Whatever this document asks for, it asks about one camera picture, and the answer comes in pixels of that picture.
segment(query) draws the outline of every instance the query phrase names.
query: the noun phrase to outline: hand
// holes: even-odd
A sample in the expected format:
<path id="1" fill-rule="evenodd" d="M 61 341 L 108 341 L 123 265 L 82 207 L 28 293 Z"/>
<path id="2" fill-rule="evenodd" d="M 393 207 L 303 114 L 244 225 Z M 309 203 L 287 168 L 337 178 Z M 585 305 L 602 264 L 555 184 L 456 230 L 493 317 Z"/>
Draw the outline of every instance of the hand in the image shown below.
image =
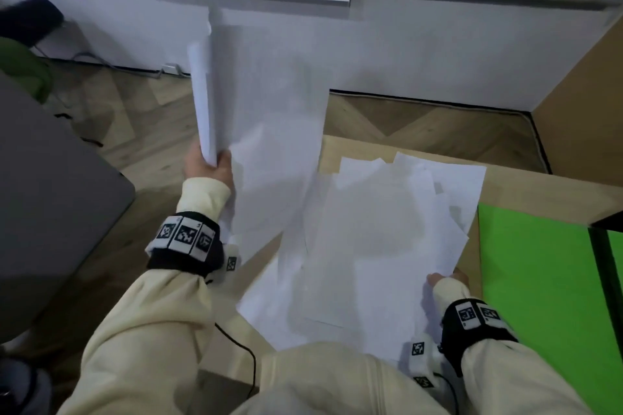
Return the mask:
<path id="1" fill-rule="evenodd" d="M 184 176 L 186 176 L 187 179 L 191 177 L 209 177 L 216 179 L 233 191 L 234 175 L 232 174 L 232 154 L 228 150 L 221 151 L 217 158 L 217 166 L 214 168 L 203 159 L 199 139 L 196 139 L 192 142 L 184 158 Z"/>
<path id="2" fill-rule="evenodd" d="M 435 287 L 435 285 L 445 277 L 446 276 L 442 276 L 440 273 L 436 272 L 434 274 L 429 274 L 428 276 L 426 276 L 426 281 L 431 287 Z M 467 277 L 467 274 L 459 268 L 455 267 L 454 273 L 452 273 L 452 275 L 449 277 L 463 282 L 463 284 L 466 285 L 469 289 L 469 278 Z"/>

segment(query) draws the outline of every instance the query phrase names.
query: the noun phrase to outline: wooden table surface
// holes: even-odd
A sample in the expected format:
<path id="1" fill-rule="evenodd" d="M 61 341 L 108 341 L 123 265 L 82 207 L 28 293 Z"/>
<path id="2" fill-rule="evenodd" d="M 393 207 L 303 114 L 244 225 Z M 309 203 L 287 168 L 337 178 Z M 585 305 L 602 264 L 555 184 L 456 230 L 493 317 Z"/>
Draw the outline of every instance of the wooden table surface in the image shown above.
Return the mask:
<path id="1" fill-rule="evenodd" d="M 443 163 L 476 164 L 445 156 L 370 144 L 336 136 L 324 136 L 318 171 L 339 171 L 343 157 L 361 160 L 381 158 L 392 162 L 396 152 Z M 623 209 L 623 188 L 578 181 L 525 170 L 487 166 L 480 202 L 495 207 L 578 224 L 590 224 Z M 478 221 L 470 230 L 470 240 L 458 266 L 470 277 L 474 295 L 482 295 Z M 236 273 L 233 282 L 215 292 L 216 321 L 237 341 L 251 348 L 258 358 L 273 348 L 236 312 L 236 302 L 274 256 L 279 238 L 275 238 Z M 251 356 L 215 332 L 202 369 L 250 383 L 253 377 Z"/>

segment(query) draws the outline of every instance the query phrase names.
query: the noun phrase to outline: green surface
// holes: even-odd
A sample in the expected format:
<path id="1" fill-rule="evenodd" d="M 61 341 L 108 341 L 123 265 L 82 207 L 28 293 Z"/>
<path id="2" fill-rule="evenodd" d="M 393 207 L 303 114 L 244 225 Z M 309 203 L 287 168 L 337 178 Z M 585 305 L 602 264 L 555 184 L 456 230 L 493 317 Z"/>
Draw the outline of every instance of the green surface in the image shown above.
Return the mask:
<path id="1" fill-rule="evenodd" d="M 620 415 L 623 362 L 587 228 L 485 205 L 479 222 L 485 300 L 596 415 Z"/>
<path id="2" fill-rule="evenodd" d="M 623 285 L 623 233 L 617 231 L 609 231 L 610 246 L 612 246 L 612 254 L 614 254 L 614 262 L 617 264 L 617 274 L 619 274 L 619 283 Z"/>

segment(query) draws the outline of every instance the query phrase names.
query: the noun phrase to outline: black wrist strap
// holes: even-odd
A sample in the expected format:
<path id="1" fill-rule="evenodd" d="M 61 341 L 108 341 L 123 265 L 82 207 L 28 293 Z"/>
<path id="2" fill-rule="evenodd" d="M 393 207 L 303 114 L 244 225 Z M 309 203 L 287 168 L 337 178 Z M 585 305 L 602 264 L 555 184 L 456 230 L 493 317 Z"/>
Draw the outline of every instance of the black wrist strap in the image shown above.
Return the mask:
<path id="1" fill-rule="evenodd" d="M 203 278 L 225 261 L 221 228 L 198 212 L 167 217 L 145 251 L 147 269 L 176 269 Z"/>
<path id="2" fill-rule="evenodd" d="M 463 377 L 461 359 L 467 348 L 482 340 L 518 341 L 497 310 L 478 299 L 452 302 L 442 325 L 440 351 L 459 377 Z"/>

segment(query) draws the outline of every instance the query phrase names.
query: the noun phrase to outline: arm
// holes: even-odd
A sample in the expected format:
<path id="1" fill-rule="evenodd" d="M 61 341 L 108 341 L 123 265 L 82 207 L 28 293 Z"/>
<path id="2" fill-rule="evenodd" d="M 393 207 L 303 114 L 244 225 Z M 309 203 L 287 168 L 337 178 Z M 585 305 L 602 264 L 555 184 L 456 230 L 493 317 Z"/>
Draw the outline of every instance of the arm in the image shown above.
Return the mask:
<path id="1" fill-rule="evenodd" d="M 189 178 L 177 212 L 199 212 L 217 221 L 233 185 L 229 154 L 211 168 L 197 143 L 186 157 L 185 172 Z M 58 413 L 183 413 L 213 328 L 202 277 L 169 269 L 146 271 L 89 340 L 80 380 Z"/>
<path id="2" fill-rule="evenodd" d="M 441 315 L 459 299 L 470 297 L 458 279 L 429 276 Z M 578 394 L 538 354 L 514 341 L 483 340 L 467 348 L 461 359 L 465 389 L 480 415 L 589 415 Z"/>

